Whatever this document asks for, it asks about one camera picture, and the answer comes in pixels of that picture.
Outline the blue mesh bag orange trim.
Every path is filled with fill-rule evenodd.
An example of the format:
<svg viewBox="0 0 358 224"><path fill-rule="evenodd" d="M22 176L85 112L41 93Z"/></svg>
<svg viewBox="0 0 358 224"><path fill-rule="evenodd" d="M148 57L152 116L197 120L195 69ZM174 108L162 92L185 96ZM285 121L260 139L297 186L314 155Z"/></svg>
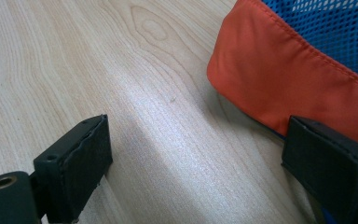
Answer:
<svg viewBox="0 0 358 224"><path fill-rule="evenodd" d="M237 0L207 76L284 143L292 116L358 143L358 0Z"/></svg>

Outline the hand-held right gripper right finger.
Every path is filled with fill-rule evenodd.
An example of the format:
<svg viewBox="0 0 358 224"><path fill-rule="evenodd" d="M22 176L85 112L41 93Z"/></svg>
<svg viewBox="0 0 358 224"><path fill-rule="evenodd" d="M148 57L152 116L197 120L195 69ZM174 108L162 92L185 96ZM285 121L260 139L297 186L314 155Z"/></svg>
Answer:
<svg viewBox="0 0 358 224"><path fill-rule="evenodd" d="M358 224L358 143L302 117L289 119L282 166L322 206L327 224Z"/></svg>

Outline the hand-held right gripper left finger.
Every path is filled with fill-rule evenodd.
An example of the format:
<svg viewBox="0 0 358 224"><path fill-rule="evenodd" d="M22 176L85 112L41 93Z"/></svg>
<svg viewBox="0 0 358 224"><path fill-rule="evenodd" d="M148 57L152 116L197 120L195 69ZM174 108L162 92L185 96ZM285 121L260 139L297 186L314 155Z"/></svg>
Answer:
<svg viewBox="0 0 358 224"><path fill-rule="evenodd" d="M41 213L51 223L77 221L112 162L108 117L79 122L34 159Z"/></svg>

